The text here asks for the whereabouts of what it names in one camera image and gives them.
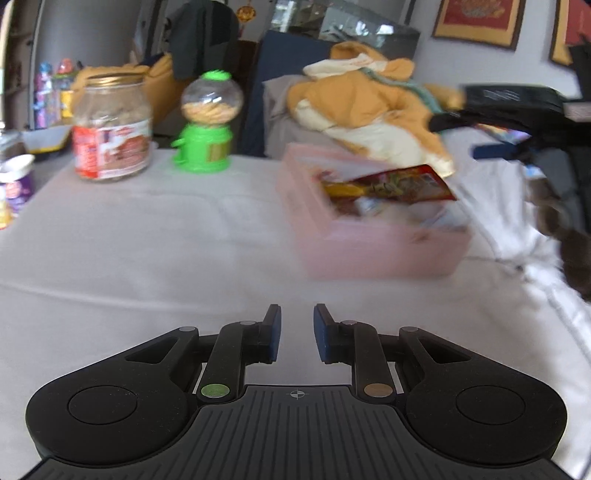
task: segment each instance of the plush toy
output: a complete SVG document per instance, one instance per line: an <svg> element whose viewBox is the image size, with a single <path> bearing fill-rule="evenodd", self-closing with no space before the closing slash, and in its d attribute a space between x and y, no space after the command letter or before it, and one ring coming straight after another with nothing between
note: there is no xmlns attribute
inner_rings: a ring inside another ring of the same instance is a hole
<svg viewBox="0 0 591 480"><path fill-rule="evenodd" d="M363 44L340 43L330 59L304 68L310 81L291 87L287 106L299 124L355 153L398 168L428 164L447 177L453 160L428 123L433 113L460 109L464 98L413 82L413 70L409 59L388 61Z"/></svg>
<svg viewBox="0 0 591 480"><path fill-rule="evenodd" d="M174 79L173 58L170 54L162 57L152 68L131 64L123 65L122 67L87 67L80 71L76 77L76 81L72 84L72 105L74 112L76 111L78 101L82 97L86 79L93 75L108 73L140 73L144 75L142 89L152 105L154 112L153 125L157 125L164 120L179 105L183 90L192 81L192 79L188 79L179 82Z"/></svg>

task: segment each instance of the framed picture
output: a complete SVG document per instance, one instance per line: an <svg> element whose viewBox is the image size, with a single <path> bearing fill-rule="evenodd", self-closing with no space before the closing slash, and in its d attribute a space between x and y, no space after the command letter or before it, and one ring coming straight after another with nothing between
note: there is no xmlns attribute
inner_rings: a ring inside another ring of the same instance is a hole
<svg viewBox="0 0 591 480"><path fill-rule="evenodd" d="M557 0L550 60L571 65L568 47L581 43L581 34L591 39L591 7L584 0Z"/></svg>
<svg viewBox="0 0 591 480"><path fill-rule="evenodd" d="M515 50L525 0L442 0L433 37Z"/></svg>

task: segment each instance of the pink box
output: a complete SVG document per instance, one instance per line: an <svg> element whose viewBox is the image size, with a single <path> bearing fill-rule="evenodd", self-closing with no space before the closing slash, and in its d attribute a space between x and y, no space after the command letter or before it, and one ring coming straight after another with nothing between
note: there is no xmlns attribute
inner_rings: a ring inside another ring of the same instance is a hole
<svg viewBox="0 0 591 480"><path fill-rule="evenodd" d="M331 148L287 147L277 192L311 277L437 277L453 273L470 244L469 232L338 217L305 166L307 159L315 158L384 169L382 162Z"/></svg>

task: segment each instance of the glass jar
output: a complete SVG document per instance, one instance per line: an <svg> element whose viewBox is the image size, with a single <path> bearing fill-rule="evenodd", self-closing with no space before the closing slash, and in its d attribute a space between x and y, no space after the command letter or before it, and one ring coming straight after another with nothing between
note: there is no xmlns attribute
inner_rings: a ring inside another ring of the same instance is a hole
<svg viewBox="0 0 591 480"><path fill-rule="evenodd" d="M216 127L233 120L242 103L242 91L230 74L213 70L185 88L181 110L193 124Z"/></svg>
<svg viewBox="0 0 591 480"><path fill-rule="evenodd" d="M119 180L150 162L152 107L140 74L89 77L74 110L76 171L84 179Z"/></svg>

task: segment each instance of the white tablecloth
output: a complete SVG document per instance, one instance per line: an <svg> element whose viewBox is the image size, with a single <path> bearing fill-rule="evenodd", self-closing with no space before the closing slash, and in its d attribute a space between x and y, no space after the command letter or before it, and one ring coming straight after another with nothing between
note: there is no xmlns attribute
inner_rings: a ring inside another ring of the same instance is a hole
<svg viewBox="0 0 591 480"><path fill-rule="evenodd" d="M552 266L556 246L527 223L518 166L462 160L454 186L477 234L453 276L320 282L294 250L275 192L278 162L236 157L227 171L197 176L170 156L157 151L148 171L115 184L83 182L67 168L4 238L0 478L17 479L38 461L24 422L37 389L182 325L215 333L278 303L278 361L249 367L247 382L349 382L348 367L319 359L318 302L337 321L392 334L415 325L550 384L569 410L555 460L581 475L591 450L588 316Z"/></svg>

